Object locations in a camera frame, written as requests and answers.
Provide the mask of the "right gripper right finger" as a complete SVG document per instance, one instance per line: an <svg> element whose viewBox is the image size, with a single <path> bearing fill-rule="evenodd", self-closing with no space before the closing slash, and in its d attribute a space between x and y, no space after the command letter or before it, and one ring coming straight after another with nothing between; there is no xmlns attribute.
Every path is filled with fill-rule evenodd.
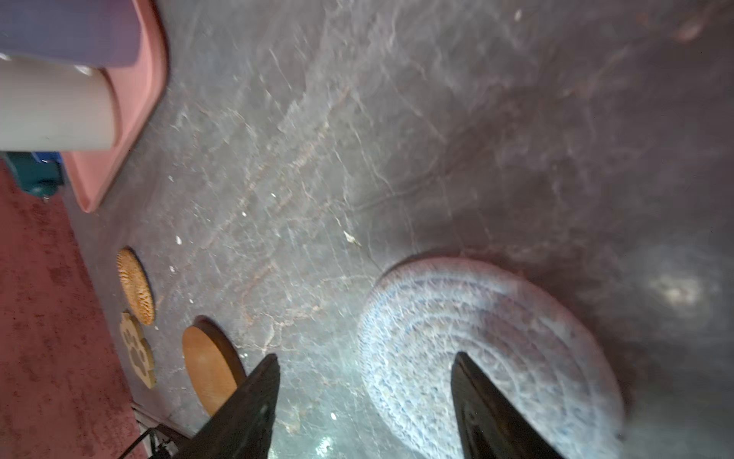
<svg viewBox="0 0 734 459"><path fill-rule="evenodd" d="M451 368L451 393L464 457L561 458L464 352Z"/></svg>

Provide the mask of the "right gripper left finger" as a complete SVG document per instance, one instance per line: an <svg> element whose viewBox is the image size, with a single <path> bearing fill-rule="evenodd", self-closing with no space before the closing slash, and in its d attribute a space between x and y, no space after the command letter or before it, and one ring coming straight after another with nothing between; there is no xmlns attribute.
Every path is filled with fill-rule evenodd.
<svg viewBox="0 0 734 459"><path fill-rule="evenodd" d="M267 459L280 376L277 355L267 355L176 456Z"/></svg>

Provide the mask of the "large round wooden coaster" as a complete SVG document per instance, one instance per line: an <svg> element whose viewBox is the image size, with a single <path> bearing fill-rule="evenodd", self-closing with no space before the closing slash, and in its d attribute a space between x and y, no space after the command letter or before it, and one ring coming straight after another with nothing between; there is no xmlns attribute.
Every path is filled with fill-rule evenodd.
<svg viewBox="0 0 734 459"><path fill-rule="evenodd" d="M209 416L227 403L247 373L235 347L211 319L198 316L182 338L185 368L199 402Z"/></svg>

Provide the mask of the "grey blue woven coaster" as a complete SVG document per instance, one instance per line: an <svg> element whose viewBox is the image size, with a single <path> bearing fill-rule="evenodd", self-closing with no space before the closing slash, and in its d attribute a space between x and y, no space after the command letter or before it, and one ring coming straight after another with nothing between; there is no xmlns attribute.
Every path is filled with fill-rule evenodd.
<svg viewBox="0 0 734 459"><path fill-rule="evenodd" d="M366 392L390 431L426 458L462 454L451 367L464 352L566 458L617 458L624 403L593 334L526 279L434 257L386 273L359 325Z"/></svg>

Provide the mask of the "woven rattan coaster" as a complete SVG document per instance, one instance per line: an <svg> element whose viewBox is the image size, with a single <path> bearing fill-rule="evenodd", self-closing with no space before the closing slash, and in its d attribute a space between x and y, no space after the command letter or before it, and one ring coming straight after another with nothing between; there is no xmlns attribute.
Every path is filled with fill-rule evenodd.
<svg viewBox="0 0 734 459"><path fill-rule="evenodd" d="M152 325L156 317L155 301L143 265L135 252L128 247L120 249L117 267L120 285L133 314L143 325Z"/></svg>

